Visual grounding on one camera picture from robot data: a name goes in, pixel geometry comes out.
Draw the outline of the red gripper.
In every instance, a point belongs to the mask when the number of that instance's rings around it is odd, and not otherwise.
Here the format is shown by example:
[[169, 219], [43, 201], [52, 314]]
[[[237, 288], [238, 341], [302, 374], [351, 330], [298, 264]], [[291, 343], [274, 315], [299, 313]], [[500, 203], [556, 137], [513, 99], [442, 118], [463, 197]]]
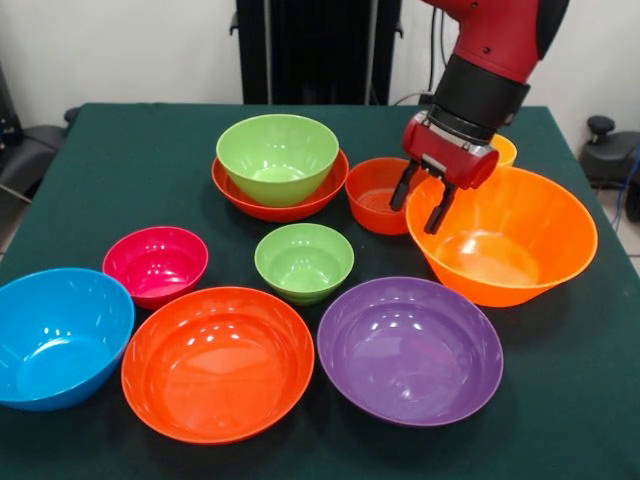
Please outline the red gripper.
[[440, 179], [443, 191], [439, 201], [436, 201], [434, 184], [425, 188], [425, 198], [432, 210], [424, 232], [430, 235], [438, 232], [454, 202], [457, 188], [477, 189], [493, 173], [499, 160], [498, 152], [491, 145], [477, 145], [446, 132], [428, 120], [426, 111], [420, 111], [410, 119], [404, 131], [403, 148], [411, 160], [391, 196], [392, 211], [402, 209], [411, 181], [423, 169], [422, 165], [444, 177]]

